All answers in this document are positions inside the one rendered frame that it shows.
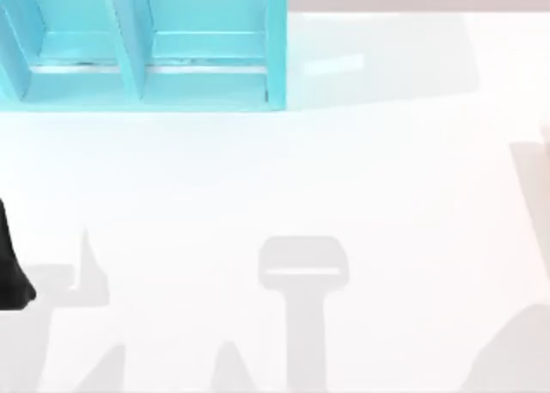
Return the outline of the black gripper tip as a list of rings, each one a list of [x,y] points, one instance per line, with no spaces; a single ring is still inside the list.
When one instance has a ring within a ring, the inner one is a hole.
[[[23,310],[36,297],[37,291],[16,257],[0,199],[0,311]]]

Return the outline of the light blue rack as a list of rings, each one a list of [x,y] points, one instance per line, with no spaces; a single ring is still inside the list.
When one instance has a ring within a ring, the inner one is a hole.
[[[0,0],[0,111],[287,104],[288,0]]]

